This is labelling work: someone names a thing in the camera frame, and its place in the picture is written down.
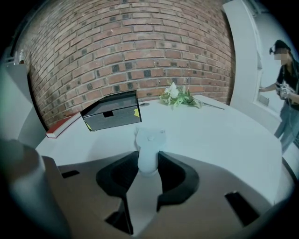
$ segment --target green leaves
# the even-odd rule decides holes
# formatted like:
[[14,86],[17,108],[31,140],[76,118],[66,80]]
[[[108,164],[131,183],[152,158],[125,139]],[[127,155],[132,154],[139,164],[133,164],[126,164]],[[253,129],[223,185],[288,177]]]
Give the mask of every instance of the green leaves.
[[[167,81],[167,84],[172,85],[173,82]],[[193,96],[191,96],[190,91],[186,89],[185,85],[183,85],[183,87],[179,87],[177,89],[178,89],[178,96],[176,98],[172,98],[171,94],[167,93],[167,90],[165,90],[166,93],[162,94],[159,97],[160,100],[166,105],[172,105],[173,108],[175,108],[179,105],[190,105],[190,106],[194,106],[198,109],[202,108],[202,106],[203,106],[202,102],[196,100]]]

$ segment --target black shirt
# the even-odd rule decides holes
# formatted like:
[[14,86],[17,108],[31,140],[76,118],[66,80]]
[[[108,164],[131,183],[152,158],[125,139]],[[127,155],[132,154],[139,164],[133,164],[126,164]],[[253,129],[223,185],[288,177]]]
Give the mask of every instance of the black shirt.
[[[289,71],[286,69],[286,66],[283,65],[280,67],[276,85],[279,88],[280,84],[282,84],[285,81],[296,92],[296,94],[298,94],[298,89],[296,91],[296,88],[299,80],[294,70],[294,65],[297,68],[297,73],[299,74],[299,63],[297,61],[294,60],[294,64],[292,64],[292,74],[290,74]],[[299,110],[299,105],[296,103],[293,103],[292,107]]]

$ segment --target dark hair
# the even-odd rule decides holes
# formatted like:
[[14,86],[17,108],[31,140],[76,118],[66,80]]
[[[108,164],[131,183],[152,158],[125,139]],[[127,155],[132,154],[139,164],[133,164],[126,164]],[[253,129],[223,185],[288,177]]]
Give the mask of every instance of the dark hair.
[[287,49],[287,50],[291,51],[291,48],[282,40],[277,40],[275,42],[274,46],[275,46],[274,54],[276,54],[278,52],[278,49]]

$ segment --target jeans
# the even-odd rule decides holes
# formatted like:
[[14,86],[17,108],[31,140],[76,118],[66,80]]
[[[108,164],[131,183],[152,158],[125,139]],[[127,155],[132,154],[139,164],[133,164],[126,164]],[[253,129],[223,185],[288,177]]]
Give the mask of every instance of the jeans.
[[284,154],[299,133],[299,111],[285,103],[280,112],[280,117],[282,121],[274,135],[277,138],[282,135],[280,142],[282,154]]

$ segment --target yellow sticker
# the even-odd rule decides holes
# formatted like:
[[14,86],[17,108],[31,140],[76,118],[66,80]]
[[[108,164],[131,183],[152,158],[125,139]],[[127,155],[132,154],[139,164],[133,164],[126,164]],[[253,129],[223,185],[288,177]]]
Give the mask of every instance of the yellow sticker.
[[140,118],[138,109],[135,109],[134,111],[135,111],[134,115]]
[[[86,123],[86,122],[85,122]],[[92,130],[91,128],[90,128],[90,126],[86,123],[86,125],[87,125],[87,127],[90,129],[90,130]]]

